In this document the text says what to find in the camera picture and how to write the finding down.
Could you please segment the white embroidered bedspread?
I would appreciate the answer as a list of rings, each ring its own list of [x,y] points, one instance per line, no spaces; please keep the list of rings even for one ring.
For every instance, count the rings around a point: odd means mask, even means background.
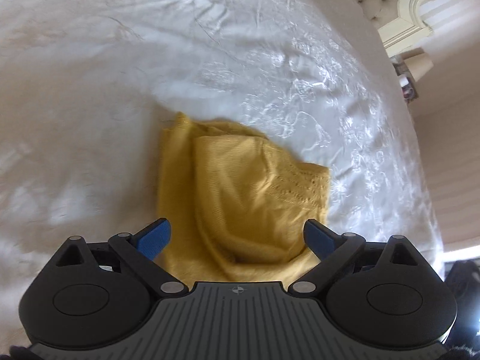
[[[418,141],[355,0],[1,0],[1,349],[67,236],[155,216],[159,138],[177,112],[249,125],[330,169],[329,226],[443,243]]]

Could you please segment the yellow knit sweater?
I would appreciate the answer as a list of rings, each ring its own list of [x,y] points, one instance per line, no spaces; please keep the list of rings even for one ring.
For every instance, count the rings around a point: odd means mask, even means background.
[[[157,207],[172,228],[157,264],[198,281],[289,285],[318,260],[304,243],[325,222],[329,169],[305,163],[263,133],[180,113],[162,132]]]

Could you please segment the left bedside lamp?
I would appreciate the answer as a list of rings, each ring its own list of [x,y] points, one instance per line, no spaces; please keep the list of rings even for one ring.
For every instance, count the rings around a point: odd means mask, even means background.
[[[429,72],[434,63],[427,53],[420,53],[404,60],[408,71],[414,81],[418,82],[427,72]]]

